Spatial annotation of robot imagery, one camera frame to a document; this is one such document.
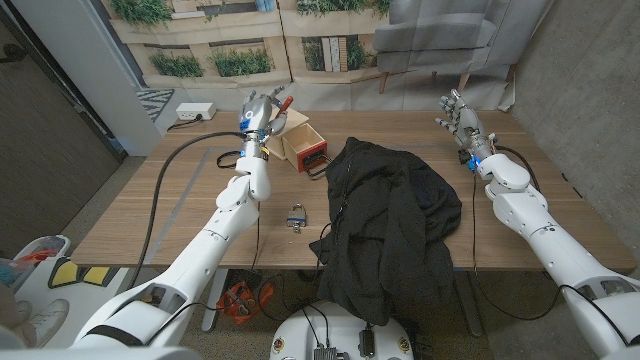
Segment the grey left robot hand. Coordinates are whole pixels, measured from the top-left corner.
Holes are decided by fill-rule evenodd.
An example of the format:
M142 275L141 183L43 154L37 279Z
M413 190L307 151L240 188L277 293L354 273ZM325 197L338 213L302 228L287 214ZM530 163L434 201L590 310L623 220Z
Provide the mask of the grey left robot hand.
M284 86L278 86L262 95L252 90L243 101L238 115L239 129L247 136L254 136L260 145L265 145L272 135L279 135L284 130L287 113L276 97L284 89Z

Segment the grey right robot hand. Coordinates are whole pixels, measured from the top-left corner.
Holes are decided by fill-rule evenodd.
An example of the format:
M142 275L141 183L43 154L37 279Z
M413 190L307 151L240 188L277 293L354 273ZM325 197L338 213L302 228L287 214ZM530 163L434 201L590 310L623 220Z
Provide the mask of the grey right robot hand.
M436 118L435 122L453 135L459 147L461 164L479 164L495 154L477 113L466 104L456 89L451 90L450 96L442 96L439 105L448 120Z

